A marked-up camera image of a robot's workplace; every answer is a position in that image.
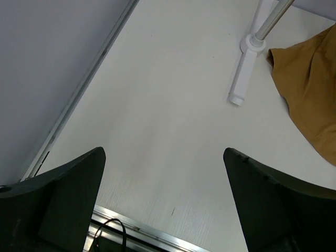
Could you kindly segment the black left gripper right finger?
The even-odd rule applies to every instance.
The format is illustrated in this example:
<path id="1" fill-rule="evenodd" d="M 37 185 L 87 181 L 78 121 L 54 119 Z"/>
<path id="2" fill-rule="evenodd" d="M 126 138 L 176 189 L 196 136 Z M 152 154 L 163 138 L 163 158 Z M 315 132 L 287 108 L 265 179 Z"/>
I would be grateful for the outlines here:
<path id="1" fill-rule="evenodd" d="M 223 160 L 249 251 L 335 251 L 335 190 L 233 148 Z"/>

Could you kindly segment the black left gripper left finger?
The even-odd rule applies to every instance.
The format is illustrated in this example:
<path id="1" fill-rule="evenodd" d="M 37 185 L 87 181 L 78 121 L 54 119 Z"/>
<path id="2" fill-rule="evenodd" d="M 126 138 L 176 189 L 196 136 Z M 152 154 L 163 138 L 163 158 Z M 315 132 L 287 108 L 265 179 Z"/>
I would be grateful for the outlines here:
<path id="1" fill-rule="evenodd" d="M 82 251 L 106 154 L 102 147 L 1 189 L 1 251 Z"/>

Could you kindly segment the tan tank top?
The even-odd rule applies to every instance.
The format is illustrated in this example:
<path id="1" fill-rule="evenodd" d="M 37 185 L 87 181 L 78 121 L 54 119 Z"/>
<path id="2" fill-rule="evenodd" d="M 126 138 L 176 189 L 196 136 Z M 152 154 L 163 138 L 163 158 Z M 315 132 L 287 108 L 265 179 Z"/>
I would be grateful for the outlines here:
<path id="1" fill-rule="evenodd" d="M 271 48 L 267 61 L 293 123 L 335 165 L 335 26 L 288 48 Z"/>

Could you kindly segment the white rack base foot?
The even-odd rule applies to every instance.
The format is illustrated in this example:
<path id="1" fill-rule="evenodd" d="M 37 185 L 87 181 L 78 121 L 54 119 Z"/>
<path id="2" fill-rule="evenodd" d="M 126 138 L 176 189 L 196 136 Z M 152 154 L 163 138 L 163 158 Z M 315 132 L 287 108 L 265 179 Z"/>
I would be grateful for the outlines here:
<path id="1" fill-rule="evenodd" d="M 273 1 L 259 1 L 252 23 L 248 26 L 239 44 L 241 55 L 235 71 L 228 99 L 236 106 L 241 106 L 245 101 L 250 77 L 258 54 L 261 51 L 249 48 L 250 38 L 259 30 L 272 10 Z"/>

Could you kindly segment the silver metal rack pole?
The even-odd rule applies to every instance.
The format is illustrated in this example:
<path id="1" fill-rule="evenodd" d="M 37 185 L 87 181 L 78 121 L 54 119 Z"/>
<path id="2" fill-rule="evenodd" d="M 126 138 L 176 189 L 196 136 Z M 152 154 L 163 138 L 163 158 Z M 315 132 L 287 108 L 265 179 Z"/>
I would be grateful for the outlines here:
<path id="1" fill-rule="evenodd" d="M 281 0 L 278 2 L 278 4 L 271 11 L 262 26 L 256 32 L 255 37 L 257 40 L 262 41 L 267 37 L 267 35 L 282 18 L 284 13 L 288 10 L 293 2 L 294 0 Z"/>

